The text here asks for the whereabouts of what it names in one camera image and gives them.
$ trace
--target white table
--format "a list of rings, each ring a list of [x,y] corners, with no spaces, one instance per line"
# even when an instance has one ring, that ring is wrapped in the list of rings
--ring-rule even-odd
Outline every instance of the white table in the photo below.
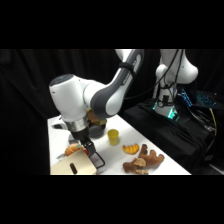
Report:
[[[52,129],[51,124],[54,120],[55,118],[48,120],[51,166],[58,162],[57,157],[63,154],[69,146],[68,138],[70,135],[69,131]],[[117,146],[111,146],[109,144],[107,132],[110,129],[117,129],[120,133],[120,140]],[[131,162],[134,158],[137,158],[139,153],[134,156],[128,155],[123,152],[122,146],[130,146],[136,143],[140,148],[143,144],[146,144],[148,151],[153,149],[157,152],[157,155],[163,154],[165,156],[165,160],[160,166],[149,168],[149,175],[190,175],[189,172],[119,116],[108,119],[107,128],[103,137],[100,139],[92,139],[92,141],[95,144],[97,152],[106,162],[106,170],[101,175],[127,175],[123,170],[123,163]]]

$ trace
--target black background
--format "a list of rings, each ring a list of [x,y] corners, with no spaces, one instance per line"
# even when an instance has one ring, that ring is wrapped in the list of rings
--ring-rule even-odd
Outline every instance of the black background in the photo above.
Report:
[[[224,49],[187,49],[199,69],[198,89],[224,95]],[[158,49],[145,49],[145,60],[128,97],[153,86],[159,65]],[[2,174],[49,174],[47,119],[59,115],[49,83],[75,74],[108,84],[120,63],[113,49],[1,49],[0,106]],[[125,101],[124,110],[152,96]]]

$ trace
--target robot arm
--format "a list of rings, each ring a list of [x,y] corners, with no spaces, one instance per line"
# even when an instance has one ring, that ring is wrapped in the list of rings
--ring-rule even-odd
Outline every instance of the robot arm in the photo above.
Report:
[[[167,67],[167,69],[170,66],[177,50],[178,49],[160,49],[162,55],[162,61],[164,65]],[[180,60],[181,60],[181,50],[178,51],[176,58],[173,62],[173,65],[171,66],[169,73],[166,75],[167,82],[171,83],[175,82]],[[177,83],[190,84],[197,78],[197,76],[198,76],[198,69],[188,61],[184,49]]]
[[[116,52],[123,63],[108,85],[75,75],[63,75],[50,83],[52,99],[61,113],[54,128],[69,130],[74,139],[88,146],[90,155],[95,151],[88,138],[87,109],[91,108],[102,119],[116,115],[144,60],[143,49],[117,49]]]
[[[173,98],[175,98],[177,94],[176,84],[173,84],[175,82],[180,84],[192,83],[198,76],[198,69],[188,61],[185,49],[183,50],[183,53],[180,49],[161,49],[160,51],[162,55],[162,64],[160,64],[156,71],[157,80],[160,80],[166,72],[167,74],[165,78],[160,81],[161,89],[158,102],[155,106],[155,112],[165,117],[172,118],[175,114]]]

